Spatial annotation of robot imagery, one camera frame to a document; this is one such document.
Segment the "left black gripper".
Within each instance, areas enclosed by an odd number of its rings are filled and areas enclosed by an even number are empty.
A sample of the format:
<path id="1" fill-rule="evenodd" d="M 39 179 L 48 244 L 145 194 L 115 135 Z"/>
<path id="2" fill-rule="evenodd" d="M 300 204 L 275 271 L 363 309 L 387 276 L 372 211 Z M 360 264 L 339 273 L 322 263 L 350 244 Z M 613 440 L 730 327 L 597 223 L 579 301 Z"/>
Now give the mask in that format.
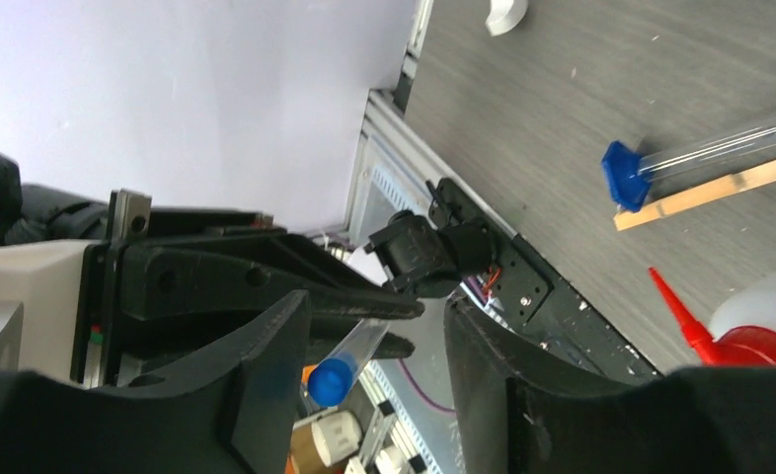
<path id="1" fill-rule="evenodd" d="M 117 190 L 107 204 L 78 211 L 76 223 L 75 235 L 92 242 L 83 254 L 70 367 L 71 380 L 84 386 L 116 381 L 106 369 L 106 338 L 117 281 L 117 320 L 131 327 L 263 312 L 295 290 L 309 293 L 319 317 L 394 321 L 424 312 L 415 298 L 378 286 L 303 235 L 215 236 L 272 228 L 273 216 L 261 211 L 153 206 L 150 196 Z M 160 238 L 125 249 L 146 237 Z"/>

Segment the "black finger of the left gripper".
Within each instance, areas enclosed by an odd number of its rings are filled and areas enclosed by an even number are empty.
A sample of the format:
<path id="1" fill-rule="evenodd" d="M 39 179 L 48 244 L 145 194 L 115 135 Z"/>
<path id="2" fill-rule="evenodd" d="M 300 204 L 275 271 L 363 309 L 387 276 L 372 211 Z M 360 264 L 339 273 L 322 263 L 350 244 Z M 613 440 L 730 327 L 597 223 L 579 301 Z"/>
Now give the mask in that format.
<path id="1" fill-rule="evenodd" d="M 387 321 L 318 320 L 310 327 L 306 360 L 370 361 L 410 356 L 415 345 L 390 329 L 391 323 Z"/>

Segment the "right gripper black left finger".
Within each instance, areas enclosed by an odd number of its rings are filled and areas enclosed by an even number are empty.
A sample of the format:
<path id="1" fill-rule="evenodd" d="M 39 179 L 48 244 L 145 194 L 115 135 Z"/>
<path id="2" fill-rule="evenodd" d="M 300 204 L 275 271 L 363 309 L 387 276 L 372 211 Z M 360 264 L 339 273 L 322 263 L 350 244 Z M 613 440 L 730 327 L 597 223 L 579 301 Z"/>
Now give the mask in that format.
<path id="1" fill-rule="evenodd" d="M 0 372 L 0 473 L 281 473 L 310 321 L 292 291 L 121 387 Z"/>

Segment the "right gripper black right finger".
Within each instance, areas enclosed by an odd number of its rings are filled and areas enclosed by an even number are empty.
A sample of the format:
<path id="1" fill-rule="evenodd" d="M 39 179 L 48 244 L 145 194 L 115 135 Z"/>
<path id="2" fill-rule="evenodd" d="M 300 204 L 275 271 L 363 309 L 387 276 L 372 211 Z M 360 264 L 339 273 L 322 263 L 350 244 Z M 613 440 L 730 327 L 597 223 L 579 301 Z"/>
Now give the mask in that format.
<path id="1" fill-rule="evenodd" d="M 444 341 L 470 473 L 776 473 L 776 368 L 628 385 L 463 302 L 445 307 Z"/>

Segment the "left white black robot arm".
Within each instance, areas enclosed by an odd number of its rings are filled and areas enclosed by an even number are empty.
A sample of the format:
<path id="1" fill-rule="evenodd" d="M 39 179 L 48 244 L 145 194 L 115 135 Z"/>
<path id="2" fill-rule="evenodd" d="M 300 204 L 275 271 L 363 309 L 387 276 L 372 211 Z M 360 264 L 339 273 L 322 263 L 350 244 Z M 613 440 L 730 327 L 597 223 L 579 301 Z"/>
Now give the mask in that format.
<path id="1" fill-rule="evenodd" d="M 312 239 L 258 212 L 109 202 L 25 184 L 0 154 L 0 358 L 68 382 L 125 385 L 309 294 L 308 363 L 360 321 L 419 317 Z"/>

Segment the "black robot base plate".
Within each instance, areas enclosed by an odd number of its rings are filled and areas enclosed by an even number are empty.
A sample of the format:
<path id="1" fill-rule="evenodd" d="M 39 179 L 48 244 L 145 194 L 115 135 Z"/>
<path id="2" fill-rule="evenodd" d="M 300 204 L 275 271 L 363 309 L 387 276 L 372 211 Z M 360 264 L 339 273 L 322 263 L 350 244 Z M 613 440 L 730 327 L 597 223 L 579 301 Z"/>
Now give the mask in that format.
<path id="1" fill-rule="evenodd" d="M 415 298 L 466 287 L 495 322 L 581 369 L 631 385 L 659 371 L 523 238 L 506 231 L 449 178 L 428 182 L 428 207 L 405 208 L 371 233 L 365 251 L 385 287 Z"/>

